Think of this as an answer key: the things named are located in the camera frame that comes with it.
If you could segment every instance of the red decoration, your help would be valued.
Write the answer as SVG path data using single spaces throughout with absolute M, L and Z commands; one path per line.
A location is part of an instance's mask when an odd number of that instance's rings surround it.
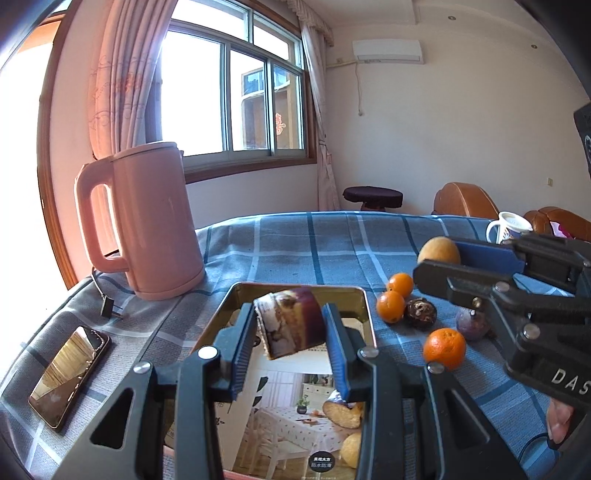
M 283 129 L 285 127 L 287 127 L 287 125 L 281 122 L 281 114 L 276 113 L 275 114 L 275 130 L 277 132 L 277 135 L 281 135 L 281 132 L 283 132 Z

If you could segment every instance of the ceiling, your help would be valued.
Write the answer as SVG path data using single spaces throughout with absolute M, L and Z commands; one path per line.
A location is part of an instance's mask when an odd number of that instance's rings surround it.
M 413 0 L 306 0 L 331 27 L 415 23 Z
M 331 26 L 368 24 L 414 24 L 420 21 L 420 11 L 436 7 L 456 12 L 478 12 L 517 24 L 528 30 L 542 29 L 515 0 L 306 0 Z

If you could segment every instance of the chair in photo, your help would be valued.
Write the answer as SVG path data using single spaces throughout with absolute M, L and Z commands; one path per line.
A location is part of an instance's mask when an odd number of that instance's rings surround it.
M 250 469 L 248 471 L 249 475 L 256 468 L 262 455 L 269 457 L 269 468 L 267 469 L 266 480 L 271 480 L 273 478 L 273 473 L 275 472 L 278 462 L 283 461 L 281 469 L 285 470 L 287 461 L 292 458 L 304 459 L 303 475 L 306 475 L 310 452 L 297 446 L 295 443 L 280 439 L 277 419 L 273 418 L 273 416 L 269 415 L 267 412 L 259 410 L 255 416 L 255 426 L 257 440 Z
M 255 427 L 255 413 L 256 413 L 257 409 L 256 408 L 252 408 L 251 409 L 251 414 L 248 417 L 248 422 L 246 424 L 246 429 L 244 431 L 244 437 L 242 438 L 243 442 L 246 442 L 246 448 L 244 449 L 244 453 L 242 454 L 242 459 L 240 460 L 240 466 L 244 467 L 244 464 L 246 463 L 246 459 L 248 458 L 248 452 L 251 451 L 251 448 L 254 446 L 254 450 L 253 450 L 253 457 L 254 457 L 254 453 L 256 452 L 256 442 L 257 442 L 257 435 L 258 432 L 256 430 Z

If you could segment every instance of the blue gripper pad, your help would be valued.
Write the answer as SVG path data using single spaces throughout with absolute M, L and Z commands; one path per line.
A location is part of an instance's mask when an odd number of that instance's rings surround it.
M 244 303 L 232 327 L 219 331 L 213 343 L 222 361 L 222 374 L 229 381 L 232 400 L 242 391 L 256 332 L 256 312 L 252 303 Z
M 371 389 L 371 373 L 357 358 L 357 352 L 365 346 L 363 337 L 343 325 L 339 309 L 333 303 L 322 307 L 326 327 L 326 349 L 335 379 L 335 388 L 347 402 L 365 401 Z
M 460 251 L 462 265 L 507 275 L 523 273 L 525 262 L 509 246 L 452 240 Z

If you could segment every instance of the wooden window sill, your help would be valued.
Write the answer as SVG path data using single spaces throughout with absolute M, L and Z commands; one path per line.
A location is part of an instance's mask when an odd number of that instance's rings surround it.
M 267 170 L 269 168 L 294 167 L 297 165 L 310 165 L 316 163 L 315 158 L 273 158 L 263 161 L 242 162 L 233 165 L 212 166 L 202 170 L 186 171 L 185 183 L 195 183 L 203 180 L 218 179 L 228 175 L 247 173 L 249 171 Z

